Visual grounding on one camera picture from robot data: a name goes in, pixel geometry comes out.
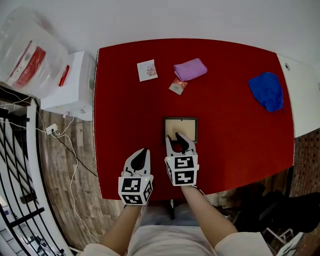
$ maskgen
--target brick floor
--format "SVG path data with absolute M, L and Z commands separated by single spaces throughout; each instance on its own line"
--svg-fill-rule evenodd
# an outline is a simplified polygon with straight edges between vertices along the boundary
M 291 197 L 320 192 L 320 129 L 295 139 Z M 295 256 L 315 256 L 320 226 L 303 236 Z

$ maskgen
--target black and white marker cube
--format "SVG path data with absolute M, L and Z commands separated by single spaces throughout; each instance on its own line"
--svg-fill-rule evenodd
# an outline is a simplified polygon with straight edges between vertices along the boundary
M 166 172 L 174 186 L 190 186 L 197 183 L 198 155 L 167 156 Z
M 126 205 L 145 205 L 153 190 L 153 179 L 153 175 L 119 177 L 118 194 L 123 203 Z

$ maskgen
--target red table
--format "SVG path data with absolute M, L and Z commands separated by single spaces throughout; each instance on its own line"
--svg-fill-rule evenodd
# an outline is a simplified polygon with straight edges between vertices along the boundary
M 208 73 L 188 82 L 181 96 L 169 90 L 174 64 L 200 58 Z M 139 82 L 137 63 L 154 59 L 158 78 Z M 248 80 L 275 73 L 284 111 L 267 112 Z M 151 153 L 152 200 L 182 196 L 166 172 L 163 117 L 197 117 L 200 169 L 206 193 L 240 187 L 293 165 L 294 127 L 285 78 L 273 52 L 225 41 L 158 39 L 101 48 L 94 92 L 94 139 L 101 195 L 119 199 L 125 160 Z

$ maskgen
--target person's left arm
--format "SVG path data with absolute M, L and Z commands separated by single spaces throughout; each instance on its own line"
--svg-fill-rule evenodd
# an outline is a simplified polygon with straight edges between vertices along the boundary
M 111 228 L 104 234 L 100 244 L 119 255 L 124 255 L 139 217 L 141 205 L 127 205 Z

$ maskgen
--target power outlet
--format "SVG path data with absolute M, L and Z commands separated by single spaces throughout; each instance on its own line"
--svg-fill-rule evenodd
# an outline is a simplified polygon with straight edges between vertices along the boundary
M 56 123 L 50 125 L 47 129 L 46 129 L 46 134 L 50 135 L 54 132 L 58 131 L 58 125 Z

